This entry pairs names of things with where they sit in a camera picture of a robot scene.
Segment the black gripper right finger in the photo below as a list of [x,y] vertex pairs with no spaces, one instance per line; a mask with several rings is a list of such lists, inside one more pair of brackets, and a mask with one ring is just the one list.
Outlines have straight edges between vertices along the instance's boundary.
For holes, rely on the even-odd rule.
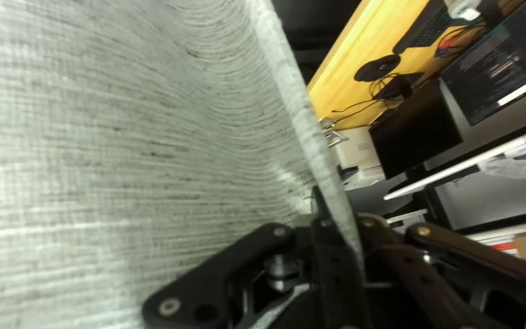
[[526,260],[431,223],[394,233],[358,214],[358,234],[433,329],[526,329]]

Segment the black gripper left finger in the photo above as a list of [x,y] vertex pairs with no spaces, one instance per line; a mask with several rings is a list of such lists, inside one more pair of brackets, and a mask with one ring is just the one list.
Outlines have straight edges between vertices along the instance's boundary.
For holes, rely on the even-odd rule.
[[361,329],[354,258],[317,189],[319,214],[305,227],[266,223],[180,278],[140,308],[144,329]]

